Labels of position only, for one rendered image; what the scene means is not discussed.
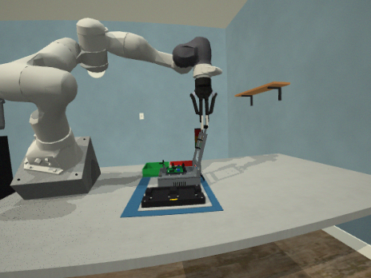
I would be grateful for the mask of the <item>green circuit board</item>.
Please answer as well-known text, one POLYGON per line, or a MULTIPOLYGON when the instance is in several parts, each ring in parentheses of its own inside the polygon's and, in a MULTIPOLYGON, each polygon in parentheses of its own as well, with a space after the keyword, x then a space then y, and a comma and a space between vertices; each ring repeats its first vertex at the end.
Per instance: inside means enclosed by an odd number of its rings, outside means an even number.
POLYGON ((167 167, 167 172, 168 173, 179 173, 179 172, 183 172, 183 169, 182 169, 182 166, 180 166, 180 165, 178 165, 178 166, 171 166, 171 165, 169 165, 168 167, 167 167), (169 172, 168 172, 168 170, 169 170, 169 172))

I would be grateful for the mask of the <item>red open-top bin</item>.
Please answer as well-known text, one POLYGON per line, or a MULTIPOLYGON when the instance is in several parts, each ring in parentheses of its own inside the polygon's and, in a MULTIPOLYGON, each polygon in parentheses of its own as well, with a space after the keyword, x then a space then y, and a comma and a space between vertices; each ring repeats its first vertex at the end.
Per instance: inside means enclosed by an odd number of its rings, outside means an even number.
POLYGON ((181 165, 182 166, 182 163, 184 163, 185 166, 193 166, 193 162, 192 161, 171 161, 170 164, 171 166, 173 166, 173 163, 174 163, 174 166, 178 166, 178 165, 181 165))

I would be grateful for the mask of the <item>green open-top bin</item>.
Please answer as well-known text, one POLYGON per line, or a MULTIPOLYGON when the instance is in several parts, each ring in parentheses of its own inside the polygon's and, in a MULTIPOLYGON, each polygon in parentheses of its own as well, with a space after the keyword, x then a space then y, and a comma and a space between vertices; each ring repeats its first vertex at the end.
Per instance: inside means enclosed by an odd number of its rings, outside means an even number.
MULTIPOLYGON (((158 177, 160 168, 163 168, 162 162, 149 162, 146 163, 142 169, 142 177, 158 177)), ((170 162, 164 162, 165 167, 169 166, 170 162)))

